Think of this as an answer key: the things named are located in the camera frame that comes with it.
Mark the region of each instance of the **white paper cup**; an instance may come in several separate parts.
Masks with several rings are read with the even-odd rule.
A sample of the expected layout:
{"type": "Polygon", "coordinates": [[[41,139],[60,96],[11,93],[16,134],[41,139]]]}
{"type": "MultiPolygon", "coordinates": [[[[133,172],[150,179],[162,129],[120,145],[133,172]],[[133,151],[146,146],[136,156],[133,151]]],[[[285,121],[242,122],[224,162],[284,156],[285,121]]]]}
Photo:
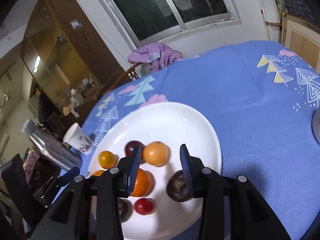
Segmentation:
{"type": "Polygon", "coordinates": [[[78,123],[70,126],[63,137],[63,141],[70,144],[83,154],[89,154],[93,141],[81,129],[78,123]]]}

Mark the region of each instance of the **wooden chair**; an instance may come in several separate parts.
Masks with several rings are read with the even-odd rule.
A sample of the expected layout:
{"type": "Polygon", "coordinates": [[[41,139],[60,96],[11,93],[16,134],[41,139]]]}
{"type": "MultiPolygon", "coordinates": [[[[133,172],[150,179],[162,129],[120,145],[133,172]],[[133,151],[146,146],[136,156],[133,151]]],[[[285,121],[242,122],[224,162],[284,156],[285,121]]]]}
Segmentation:
{"type": "Polygon", "coordinates": [[[136,80],[139,78],[138,74],[136,73],[135,71],[135,68],[137,66],[139,66],[141,63],[136,63],[134,64],[132,67],[130,67],[127,71],[125,71],[113,84],[112,86],[105,92],[103,92],[103,95],[109,93],[110,91],[114,90],[117,85],[120,83],[120,81],[125,78],[125,77],[128,77],[130,78],[131,80],[136,80]]]}

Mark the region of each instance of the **table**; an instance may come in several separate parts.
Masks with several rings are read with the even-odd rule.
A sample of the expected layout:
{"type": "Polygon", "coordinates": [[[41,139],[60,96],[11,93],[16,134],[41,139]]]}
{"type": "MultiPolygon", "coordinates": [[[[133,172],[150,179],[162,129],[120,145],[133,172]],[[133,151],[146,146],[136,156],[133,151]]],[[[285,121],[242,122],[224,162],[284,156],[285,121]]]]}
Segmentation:
{"type": "MultiPolygon", "coordinates": [[[[217,48],[130,82],[105,95],[83,124],[95,146],[122,117],[174,101],[200,111],[221,145],[222,175],[245,175],[299,240],[320,210],[319,145],[311,120],[320,78],[299,56],[269,41],[217,48]]],[[[196,239],[199,221],[175,237],[196,239]]]]}

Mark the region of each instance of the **orange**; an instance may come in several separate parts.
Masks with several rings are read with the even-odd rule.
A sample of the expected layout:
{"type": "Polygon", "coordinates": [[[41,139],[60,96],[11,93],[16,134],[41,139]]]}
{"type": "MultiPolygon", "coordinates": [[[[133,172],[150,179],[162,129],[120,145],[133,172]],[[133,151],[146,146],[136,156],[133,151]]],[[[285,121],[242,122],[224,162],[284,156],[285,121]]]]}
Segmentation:
{"type": "Polygon", "coordinates": [[[100,171],[96,171],[94,174],[94,176],[101,176],[102,173],[104,173],[105,171],[104,170],[100,170],[100,171]]]}
{"type": "Polygon", "coordinates": [[[104,169],[110,169],[116,165],[116,157],[110,151],[103,151],[99,155],[99,164],[104,169]]]}
{"type": "Polygon", "coordinates": [[[151,187],[151,181],[148,173],[143,169],[138,170],[136,183],[134,184],[134,189],[131,193],[133,197],[142,197],[145,195],[151,187]]]}
{"type": "Polygon", "coordinates": [[[159,141],[149,143],[142,152],[143,160],[154,166],[165,164],[169,157],[169,147],[159,141]]]}

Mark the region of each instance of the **metal bottle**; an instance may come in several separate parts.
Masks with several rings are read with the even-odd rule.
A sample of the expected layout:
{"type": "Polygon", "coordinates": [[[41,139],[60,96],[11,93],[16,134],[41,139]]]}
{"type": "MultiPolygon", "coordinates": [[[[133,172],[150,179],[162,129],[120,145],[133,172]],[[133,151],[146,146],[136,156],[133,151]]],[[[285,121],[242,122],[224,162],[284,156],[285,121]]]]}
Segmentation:
{"type": "Polygon", "coordinates": [[[32,120],[24,122],[21,132],[30,139],[41,154],[61,169],[69,171],[74,166],[80,168],[81,157],[74,155],[54,137],[41,131],[32,120]]]}

